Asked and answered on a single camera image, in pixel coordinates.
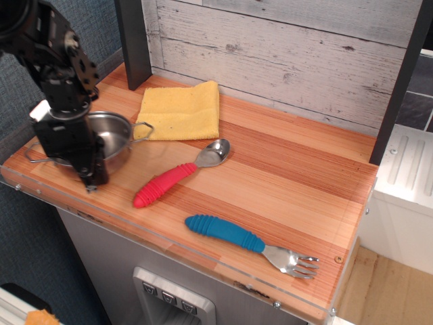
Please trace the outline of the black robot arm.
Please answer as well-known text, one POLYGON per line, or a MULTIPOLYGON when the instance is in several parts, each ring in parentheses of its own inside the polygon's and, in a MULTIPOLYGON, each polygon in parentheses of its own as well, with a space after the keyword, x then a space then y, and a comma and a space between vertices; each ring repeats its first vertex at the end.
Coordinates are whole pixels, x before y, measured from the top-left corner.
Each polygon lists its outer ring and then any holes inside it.
POLYGON ((66 161, 88 191, 108 182, 104 141, 91 126, 97 65, 69 21, 46 1, 1 2, 1 51, 14 55, 45 94, 32 128, 45 154, 66 161))

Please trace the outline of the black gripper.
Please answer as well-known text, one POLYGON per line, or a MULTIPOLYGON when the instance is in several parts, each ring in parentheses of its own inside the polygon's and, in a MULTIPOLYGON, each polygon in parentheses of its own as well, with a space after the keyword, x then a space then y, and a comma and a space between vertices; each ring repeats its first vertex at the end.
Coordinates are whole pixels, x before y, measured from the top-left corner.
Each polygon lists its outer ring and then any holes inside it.
POLYGON ((88 193, 109 181, 104 161, 104 140, 92 128, 91 102, 79 110, 55 111, 47 100, 30 112, 32 127, 46 155, 72 165, 88 193))

